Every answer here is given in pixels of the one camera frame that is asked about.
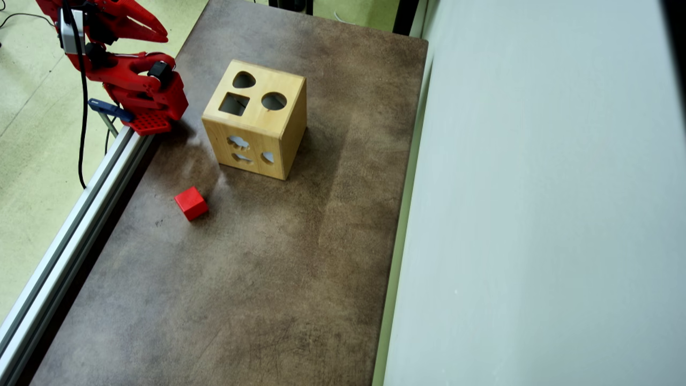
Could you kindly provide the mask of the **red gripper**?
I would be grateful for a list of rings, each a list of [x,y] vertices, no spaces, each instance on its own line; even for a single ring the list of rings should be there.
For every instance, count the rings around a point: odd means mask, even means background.
[[[105,11],[102,10],[95,1],[66,1],[76,15],[76,11],[83,11],[84,25],[89,30],[87,32],[92,41],[102,43],[113,43],[116,41],[115,35],[120,39],[132,39],[136,41],[149,42],[168,42],[167,32],[163,28],[161,32],[149,27],[161,27],[161,23],[147,9],[142,7],[137,1],[111,1],[110,14],[118,17],[129,17],[140,24],[122,24],[115,27],[115,34],[111,27],[106,24]],[[61,37],[61,22],[59,17],[62,15],[61,7],[64,1],[36,1],[41,11],[52,21]]]

